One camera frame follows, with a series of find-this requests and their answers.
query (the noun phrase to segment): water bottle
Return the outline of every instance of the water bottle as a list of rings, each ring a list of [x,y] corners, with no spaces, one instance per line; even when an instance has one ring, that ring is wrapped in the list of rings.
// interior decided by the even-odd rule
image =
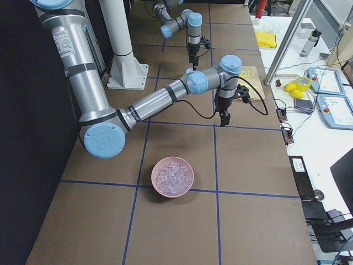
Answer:
[[[301,57],[308,57],[311,50],[319,42],[321,34],[322,34],[322,32],[319,29],[315,29],[315,30],[313,30],[313,32],[311,32],[309,39],[307,40],[302,51],[299,54]]]

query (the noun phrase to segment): brown table surface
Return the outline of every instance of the brown table surface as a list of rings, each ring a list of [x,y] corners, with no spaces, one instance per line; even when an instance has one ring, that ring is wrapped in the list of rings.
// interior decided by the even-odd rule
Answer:
[[[212,42],[199,69],[235,54],[264,78],[247,7],[183,4],[178,10],[185,8],[203,15],[202,32]],[[190,67],[185,31],[164,41],[143,2],[133,5],[129,27],[135,57],[149,64],[148,80],[143,92],[107,89],[114,108]],[[271,89],[264,91],[269,116],[234,102],[231,124],[221,128],[219,117],[204,120],[178,103],[136,126],[123,152],[109,160],[77,142],[27,264],[316,264]],[[212,92],[187,99],[212,114]],[[167,156],[186,159],[195,172],[192,190],[177,199],[151,187],[153,166]]]

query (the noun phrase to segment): yellow lemon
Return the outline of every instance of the yellow lemon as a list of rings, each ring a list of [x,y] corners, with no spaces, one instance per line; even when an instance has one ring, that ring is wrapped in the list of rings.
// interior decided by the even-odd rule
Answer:
[[[289,83],[285,86],[286,92],[292,92],[294,89],[297,89],[297,84],[295,83]]]
[[[291,91],[291,96],[296,98],[296,99],[300,99],[303,97],[303,92],[297,90],[297,89],[294,89]]]

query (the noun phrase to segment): sticker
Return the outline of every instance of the sticker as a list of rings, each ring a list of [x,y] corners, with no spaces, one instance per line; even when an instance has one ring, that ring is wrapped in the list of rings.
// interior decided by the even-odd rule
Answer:
[[[305,172],[303,161],[300,158],[293,158],[293,165],[296,172]]]
[[[67,30],[62,30],[53,34],[53,38],[59,52],[60,58],[75,54],[70,35]]]
[[[220,80],[221,80],[221,88],[227,83],[227,78],[224,73],[220,73]]]

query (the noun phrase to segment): yellow cloth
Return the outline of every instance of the yellow cloth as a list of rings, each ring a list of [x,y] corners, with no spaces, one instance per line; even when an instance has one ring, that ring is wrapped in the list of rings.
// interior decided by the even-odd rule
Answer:
[[[277,47],[276,34],[256,30],[255,35],[260,47],[266,47],[266,48]]]

